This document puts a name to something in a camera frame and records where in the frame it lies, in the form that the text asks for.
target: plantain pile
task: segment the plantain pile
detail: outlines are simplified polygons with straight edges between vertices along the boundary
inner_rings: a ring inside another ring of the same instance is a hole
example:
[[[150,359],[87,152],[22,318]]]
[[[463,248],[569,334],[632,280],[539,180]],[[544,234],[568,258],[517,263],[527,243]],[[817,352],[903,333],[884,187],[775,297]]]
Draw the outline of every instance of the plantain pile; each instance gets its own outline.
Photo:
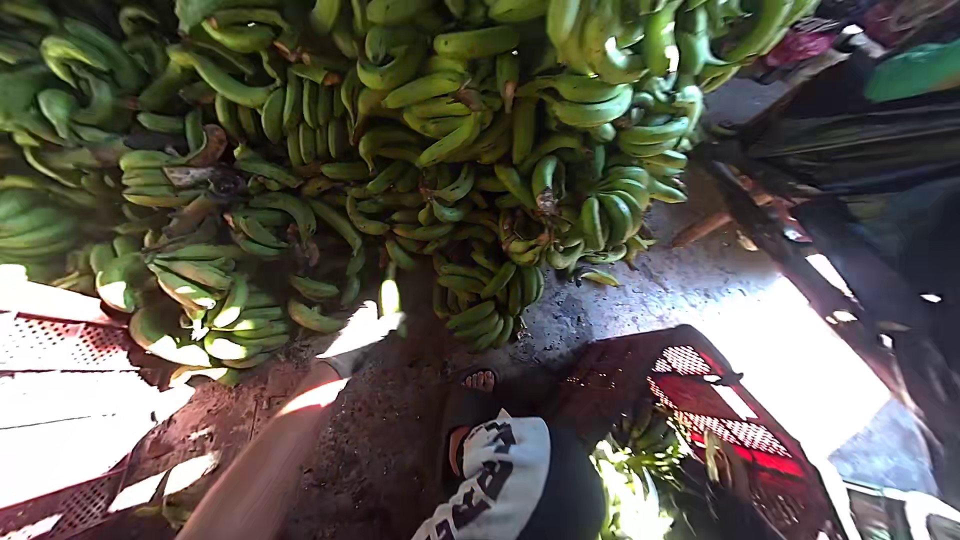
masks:
[[[686,456],[673,413],[640,398],[590,456],[604,485],[607,516],[603,539],[660,539],[684,528],[669,500],[684,491],[681,460]]]
[[[544,263],[619,285],[583,263],[655,242],[704,93],[814,5],[0,0],[0,263],[225,380],[339,330],[367,266],[385,315],[432,266],[437,316],[499,347]]]

